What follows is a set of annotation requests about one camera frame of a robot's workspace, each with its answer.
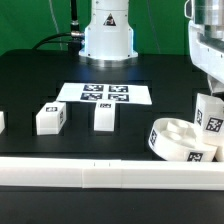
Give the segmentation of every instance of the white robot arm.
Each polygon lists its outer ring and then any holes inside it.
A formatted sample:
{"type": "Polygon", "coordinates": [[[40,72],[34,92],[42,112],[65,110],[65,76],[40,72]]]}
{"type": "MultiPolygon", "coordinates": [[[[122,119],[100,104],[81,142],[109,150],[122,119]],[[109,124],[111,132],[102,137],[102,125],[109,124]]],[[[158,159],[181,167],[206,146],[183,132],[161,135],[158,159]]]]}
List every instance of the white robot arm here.
{"type": "Polygon", "coordinates": [[[208,74],[212,94],[224,92],[224,1],[188,0],[185,16],[193,64],[208,74]]]}
{"type": "Polygon", "coordinates": [[[85,29],[80,59],[101,67],[135,62],[133,30],[128,24],[129,0],[92,0],[91,22],[85,29]]]}

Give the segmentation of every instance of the black tabletop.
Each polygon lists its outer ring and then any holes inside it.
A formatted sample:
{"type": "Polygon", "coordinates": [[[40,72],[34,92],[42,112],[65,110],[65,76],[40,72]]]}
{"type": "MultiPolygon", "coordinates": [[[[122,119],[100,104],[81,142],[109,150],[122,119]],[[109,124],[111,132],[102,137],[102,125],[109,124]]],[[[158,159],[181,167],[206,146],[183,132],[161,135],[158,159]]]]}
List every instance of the black tabletop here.
{"type": "MultiPolygon", "coordinates": [[[[124,68],[99,68],[62,51],[15,50],[0,57],[0,156],[161,160],[147,141],[158,118],[192,122],[206,75],[189,57],[140,55],[124,68]],[[37,136],[35,116],[65,82],[147,85],[152,105],[117,104],[114,132],[94,132],[94,103],[67,103],[67,121],[37,136]]],[[[217,191],[0,187],[2,223],[223,223],[217,191]]]]}

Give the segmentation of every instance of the white toy block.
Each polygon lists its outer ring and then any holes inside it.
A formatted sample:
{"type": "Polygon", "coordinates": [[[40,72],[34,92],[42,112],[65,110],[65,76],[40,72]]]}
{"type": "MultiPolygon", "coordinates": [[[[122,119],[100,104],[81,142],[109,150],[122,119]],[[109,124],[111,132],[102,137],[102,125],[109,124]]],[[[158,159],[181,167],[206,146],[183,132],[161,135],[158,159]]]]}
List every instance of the white toy block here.
{"type": "Polygon", "coordinates": [[[0,134],[5,129],[4,113],[0,111],[0,134]]]}
{"type": "Polygon", "coordinates": [[[95,108],[94,130],[114,131],[115,101],[98,100],[95,108]]]}
{"type": "Polygon", "coordinates": [[[224,145],[224,102],[198,94],[194,123],[197,141],[215,146],[224,145]]]}
{"type": "Polygon", "coordinates": [[[46,103],[36,116],[37,135],[58,134],[66,121],[66,103],[46,103]]]}

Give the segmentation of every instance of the white block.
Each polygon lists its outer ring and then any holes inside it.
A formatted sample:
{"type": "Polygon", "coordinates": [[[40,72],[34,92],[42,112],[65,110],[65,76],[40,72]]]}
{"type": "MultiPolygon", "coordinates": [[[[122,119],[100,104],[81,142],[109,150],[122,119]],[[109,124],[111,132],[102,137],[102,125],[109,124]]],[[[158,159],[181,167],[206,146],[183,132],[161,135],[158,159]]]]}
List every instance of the white block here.
{"type": "Polygon", "coordinates": [[[224,102],[198,94],[194,123],[197,141],[215,146],[224,145],[224,102]]]}
{"type": "Polygon", "coordinates": [[[122,161],[122,188],[221,190],[221,163],[122,161]]]}
{"type": "Polygon", "coordinates": [[[83,188],[121,188],[121,160],[95,160],[83,167],[83,188]]]}
{"type": "Polygon", "coordinates": [[[88,161],[0,157],[0,185],[82,187],[82,167],[88,161]]]}
{"type": "Polygon", "coordinates": [[[114,131],[115,101],[98,100],[95,108],[94,130],[114,131]]]}
{"type": "Polygon", "coordinates": [[[4,113],[0,111],[0,134],[5,129],[4,113]]]}
{"type": "Polygon", "coordinates": [[[36,116],[37,134],[58,134],[66,121],[66,104],[46,103],[36,116]]]}

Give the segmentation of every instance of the white paper sheet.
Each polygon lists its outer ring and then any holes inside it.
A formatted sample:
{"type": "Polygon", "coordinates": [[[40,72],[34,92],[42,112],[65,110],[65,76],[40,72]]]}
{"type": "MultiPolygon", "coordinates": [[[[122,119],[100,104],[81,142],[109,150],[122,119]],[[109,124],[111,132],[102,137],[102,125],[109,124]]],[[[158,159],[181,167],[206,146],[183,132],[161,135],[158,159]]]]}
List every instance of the white paper sheet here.
{"type": "Polygon", "coordinates": [[[152,104],[147,86],[92,83],[65,83],[56,100],[94,103],[98,99],[116,100],[117,103],[152,104]]]}

